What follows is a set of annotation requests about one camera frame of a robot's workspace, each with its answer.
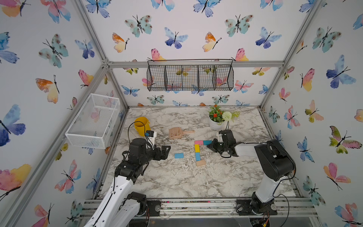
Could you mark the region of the teal building block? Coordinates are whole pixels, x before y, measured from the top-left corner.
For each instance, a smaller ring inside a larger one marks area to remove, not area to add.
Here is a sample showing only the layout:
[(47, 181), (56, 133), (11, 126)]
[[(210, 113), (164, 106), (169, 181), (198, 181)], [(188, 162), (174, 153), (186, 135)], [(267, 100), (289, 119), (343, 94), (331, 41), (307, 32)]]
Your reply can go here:
[(207, 146), (210, 145), (212, 143), (212, 141), (203, 141), (203, 145)]

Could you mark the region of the light blue building block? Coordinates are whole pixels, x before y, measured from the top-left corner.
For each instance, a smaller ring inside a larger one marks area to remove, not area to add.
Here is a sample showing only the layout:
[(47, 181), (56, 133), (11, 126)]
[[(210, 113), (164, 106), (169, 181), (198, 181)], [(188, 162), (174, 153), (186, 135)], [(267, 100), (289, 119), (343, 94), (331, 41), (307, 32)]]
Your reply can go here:
[(176, 153), (175, 154), (175, 159), (183, 159), (184, 158), (184, 154), (183, 153)]

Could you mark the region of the yellow building block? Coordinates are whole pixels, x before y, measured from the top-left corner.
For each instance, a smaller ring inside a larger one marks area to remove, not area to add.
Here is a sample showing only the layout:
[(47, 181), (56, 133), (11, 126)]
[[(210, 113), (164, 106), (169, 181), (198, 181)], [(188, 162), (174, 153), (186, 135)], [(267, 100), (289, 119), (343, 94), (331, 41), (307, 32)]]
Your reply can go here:
[(200, 145), (195, 144), (194, 147), (195, 147), (195, 152), (200, 153)]

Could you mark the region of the tan building block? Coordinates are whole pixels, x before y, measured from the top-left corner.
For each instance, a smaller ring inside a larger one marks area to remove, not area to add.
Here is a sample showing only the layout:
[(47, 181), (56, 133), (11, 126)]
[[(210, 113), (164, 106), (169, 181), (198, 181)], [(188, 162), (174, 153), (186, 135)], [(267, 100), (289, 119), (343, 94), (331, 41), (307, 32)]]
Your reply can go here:
[(206, 165), (206, 161), (205, 160), (196, 161), (196, 165), (197, 166), (205, 166)]

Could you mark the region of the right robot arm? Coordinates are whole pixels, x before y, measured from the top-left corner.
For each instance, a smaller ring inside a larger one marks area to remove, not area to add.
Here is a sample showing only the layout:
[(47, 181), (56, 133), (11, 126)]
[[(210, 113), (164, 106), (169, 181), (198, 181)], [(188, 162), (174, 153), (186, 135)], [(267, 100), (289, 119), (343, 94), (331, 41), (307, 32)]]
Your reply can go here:
[(277, 215), (275, 192), (281, 182), (290, 180), (288, 176), (296, 170), (295, 161), (278, 140), (237, 142), (231, 130), (223, 130), (207, 148), (225, 159), (242, 156), (258, 158), (264, 172), (260, 186), (250, 199), (236, 202), (236, 212), (240, 216)]

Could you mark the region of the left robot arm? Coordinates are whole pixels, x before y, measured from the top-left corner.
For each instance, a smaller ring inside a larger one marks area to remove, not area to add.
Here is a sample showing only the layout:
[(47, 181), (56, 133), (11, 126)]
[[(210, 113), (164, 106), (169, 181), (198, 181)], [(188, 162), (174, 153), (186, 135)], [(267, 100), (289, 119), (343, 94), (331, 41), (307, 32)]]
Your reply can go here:
[(135, 216), (147, 213), (147, 197), (132, 191), (150, 161), (168, 158), (171, 146), (156, 147), (150, 140), (136, 138), (126, 151), (128, 158), (114, 171), (113, 182), (86, 227), (126, 227)]

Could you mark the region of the beige plastic slotted scoop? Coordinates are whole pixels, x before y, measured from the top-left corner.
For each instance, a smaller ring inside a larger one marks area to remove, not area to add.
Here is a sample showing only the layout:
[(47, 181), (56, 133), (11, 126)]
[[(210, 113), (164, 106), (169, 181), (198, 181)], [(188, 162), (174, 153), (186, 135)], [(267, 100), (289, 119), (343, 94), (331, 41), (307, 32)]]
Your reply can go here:
[(195, 133), (195, 131), (183, 130), (181, 127), (173, 127), (169, 129), (169, 139), (171, 140), (180, 139), (183, 137), (183, 135), (191, 133)]

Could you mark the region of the white pot artificial flowers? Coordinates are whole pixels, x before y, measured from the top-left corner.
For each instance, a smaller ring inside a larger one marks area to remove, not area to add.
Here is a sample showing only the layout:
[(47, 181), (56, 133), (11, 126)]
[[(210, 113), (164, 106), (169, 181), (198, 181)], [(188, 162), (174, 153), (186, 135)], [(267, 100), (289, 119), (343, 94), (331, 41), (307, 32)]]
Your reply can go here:
[(220, 106), (214, 105), (210, 107), (209, 111), (209, 126), (214, 130), (221, 130), (225, 123), (229, 125), (230, 121), (234, 121), (239, 116), (240, 112), (238, 111), (222, 111)]

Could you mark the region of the white mesh wall basket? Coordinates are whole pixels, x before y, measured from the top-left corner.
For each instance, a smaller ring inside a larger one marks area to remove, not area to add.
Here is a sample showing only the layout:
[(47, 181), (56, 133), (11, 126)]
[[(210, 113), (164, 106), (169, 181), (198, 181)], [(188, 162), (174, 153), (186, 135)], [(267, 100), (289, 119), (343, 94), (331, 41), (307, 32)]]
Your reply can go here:
[(119, 111), (118, 98), (91, 93), (65, 136), (72, 146), (106, 148)]

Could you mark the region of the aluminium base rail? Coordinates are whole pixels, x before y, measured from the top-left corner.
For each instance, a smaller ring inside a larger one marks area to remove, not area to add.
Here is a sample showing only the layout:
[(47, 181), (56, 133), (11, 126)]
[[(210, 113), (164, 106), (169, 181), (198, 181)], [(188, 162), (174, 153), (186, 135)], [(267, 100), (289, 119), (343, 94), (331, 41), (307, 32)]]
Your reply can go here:
[(247, 209), (248, 198), (148, 199), (152, 218), (242, 218), (242, 217), (317, 217), (308, 198), (278, 197), (267, 211), (254, 213)]

